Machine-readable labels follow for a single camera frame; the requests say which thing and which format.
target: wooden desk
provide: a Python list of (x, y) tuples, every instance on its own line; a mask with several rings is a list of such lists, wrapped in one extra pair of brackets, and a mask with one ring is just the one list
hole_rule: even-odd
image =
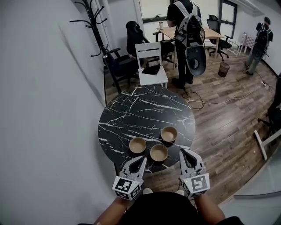
[[(215, 53), (215, 58), (216, 58), (218, 55), (219, 39), (223, 38), (223, 36), (221, 36), (219, 33), (211, 30), (208, 27), (205, 27), (205, 26), (202, 26), (202, 27), (205, 31), (205, 39), (216, 39), (216, 53)], [(170, 39), (173, 39), (175, 37), (176, 27), (164, 27), (163, 30), (160, 30), (160, 28), (157, 28), (157, 30), (162, 33), (162, 40), (164, 40), (164, 35), (166, 35)]]

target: person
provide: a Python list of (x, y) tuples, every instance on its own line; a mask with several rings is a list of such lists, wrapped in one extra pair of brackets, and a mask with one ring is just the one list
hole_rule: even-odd
[(95, 225), (243, 225), (238, 217), (225, 218), (222, 210), (205, 193), (194, 198), (196, 208), (183, 190), (155, 192), (144, 189), (135, 203), (117, 197)]
[[(258, 25), (256, 26), (256, 30), (258, 31), (258, 33), (262, 29), (265, 29), (268, 32), (268, 42), (266, 44), (265, 49), (268, 48), (269, 42), (273, 41), (273, 32), (269, 28), (270, 25), (271, 25), (270, 19), (268, 17), (265, 17), (264, 18), (264, 23), (258, 23)], [(249, 74), (249, 75), (253, 75), (254, 74), (254, 71), (255, 71), (258, 63), (259, 63), (259, 61), (253, 60), (252, 50), (253, 50), (253, 48), (251, 49), (250, 55), (248, 57), (248, 61), (245, 63), (246, 67), (249, 68), (248, 71), (247, 71), (247, 74)]]
[[(191, 13), (193, 10), (193, 4), (190, 0), (179, 0), (187, 9), (188, 13)], [(197, 15), (201, 18), (201, 12), (199, 7), (197, 8)], [(177, 28), (180, 26), (180, 23), (184, 19), (184, 15), (180, 11), (180, 9), (175, 4), (170, 4), (168, 7), (167, 12), (167, 22), (169, 27), (176, 26), (176, 33), (178, 30)], [(175, 40), (176, 51), (177, 51), (177, 59), (178, 59), (178, 69), (179, 69), (179, 78), (172, 79), (172, 83), (178, 87), (183, 88), (185, 82), (189, 84), (193, 84), (193, 75), (190, 73), (185, 57), (185, 50), (186, 47), (178, 40)]]

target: round table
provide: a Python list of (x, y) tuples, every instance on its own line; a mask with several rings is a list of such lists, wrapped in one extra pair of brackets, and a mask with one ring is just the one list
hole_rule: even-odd
[[(166, 126), (178, 131), (174, 142), (165, 142), (161, 130)], [(161, 86), (133, 87), (114, 98), (104, 109), (98, 137), (108, 158), (119, 168), (134, 157), (148, 156), (146, 173), (164, 170), (179, 161), (179, 150), (189, 149), (195, 135), (195, 120), (192, 110), (181, 97)], [(147, 147), (135, 154), (129, 149), (134, 137), (145, 139)], [(169, 155), (163, 162), (155, 162), (150, 150), (163, 144)]]

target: black and white marker cube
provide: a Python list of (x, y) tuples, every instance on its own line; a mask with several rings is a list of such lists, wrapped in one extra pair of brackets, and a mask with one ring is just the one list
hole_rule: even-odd
[(118, 197), (132, 200), (140, 192), (141, 184), (138, 181), (116, 177), (112, 189)]
[(186, 178), (183, 180), (183, 187), (188, 197), (204, 194), (210, 189), (209, 174)]

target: trash bin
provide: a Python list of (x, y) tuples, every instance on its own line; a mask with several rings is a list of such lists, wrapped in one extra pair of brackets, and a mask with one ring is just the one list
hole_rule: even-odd
[(221, 62), (218, 74), (221, 77), (225, 77), (227, 75), (227, 72), (228, 72), (229, 68), (230, 68), (230, 66), (227, 63)]

